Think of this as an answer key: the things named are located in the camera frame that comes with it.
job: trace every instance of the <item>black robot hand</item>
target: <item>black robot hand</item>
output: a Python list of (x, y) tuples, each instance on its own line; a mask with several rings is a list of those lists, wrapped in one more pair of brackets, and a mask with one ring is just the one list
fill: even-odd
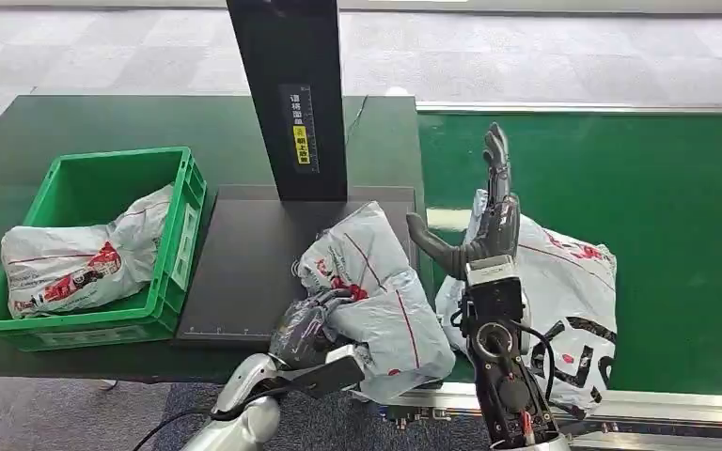
[(510, 193), (508, 140), (496, 123), (485, 134), (483, 160), (488, 164), (488, 199), (477, 236), (468, 244), (453, 246), (428, 230), (416, 213), (408, 213), (408, 233), (428, 256), (450, 276), (465, 280), (470, 261), (499, 255), (516, 255), (519, 238), (519, 199)]

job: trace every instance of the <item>yellow warning label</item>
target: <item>yellow warning label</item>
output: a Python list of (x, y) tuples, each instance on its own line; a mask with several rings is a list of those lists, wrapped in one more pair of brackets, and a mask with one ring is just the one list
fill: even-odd
[(294, 151), (297, 155), (297, 163), (311, 163), (311, 157), (308, 155), (308, 138), (306, 137), (306, 126), (295, 125), (292, 126), (291, 130), (294, 133)]

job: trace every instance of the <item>gray carpet floor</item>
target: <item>gray carpet floor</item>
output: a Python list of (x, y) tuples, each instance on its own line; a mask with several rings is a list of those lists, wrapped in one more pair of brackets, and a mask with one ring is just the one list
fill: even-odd
[[(344, 89), (423, 101), (722, 103), (722, 19), (342, 13)], [(0, 9), (0, 114), (29, 93), (247, 92), (228, 15)], [(0, 379), (0, 450), (127, 450), (219, 387)], [(478, 419), (395, 430), (370, 406), (293, 395), (270, 450), (485, 449)], [(165, 430), (174, 450), (199, 426)]]

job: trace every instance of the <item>robotic hand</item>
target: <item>robotic hand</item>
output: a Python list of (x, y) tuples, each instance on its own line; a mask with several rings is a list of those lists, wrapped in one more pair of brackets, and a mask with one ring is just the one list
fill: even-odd
[[(480, 410), (492, 449), (569, 449), (549, 411), (554, 361), (548, 341), (526, 326), (529, 306), (514, 267), (519, 237), (519, 201), (510, 193), (508, 141), (494, 123), (485, 135), (483, 158), (489, 166), (488, 202), (478, 235), (452, 246), (433, 235), (417, 214), (407, 217), (414, 242), (447, 274), (465, 281), (461, 309), (453, 317), (466, 337), (475, 368)], [(534, 334), (549, 350), (550, 377), (542, 394), (522, 362)]]
[(356, 345), (342, 346), (341, 337), (329, 338), (322, 328), (336, 306), (351, 300), (352, 293), (340, 288), (293, 303), (280, 320), (270, 352), (245, 359), (210, 411), (193, 409), (167, 418), (134, 451), (161, 428), (188, 414), (208, 415), (211, 421), (184, 451), (260, 450), (278, 429), (277, 397), (297, 390), (319, 398), (362, 381)]

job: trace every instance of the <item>black scale platform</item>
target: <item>black scale platform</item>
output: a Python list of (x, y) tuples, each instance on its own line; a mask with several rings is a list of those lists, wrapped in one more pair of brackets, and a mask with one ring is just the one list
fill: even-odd
[(281, 202), (274, 186), (221, 186), (176, 342), (267, 350), (280, 316), (306, 294), (292, 263), (320, 232), (370, 200), (416, 262), (405, 223), (415, 211), (413, 188), (351, 188), (345, 203)]

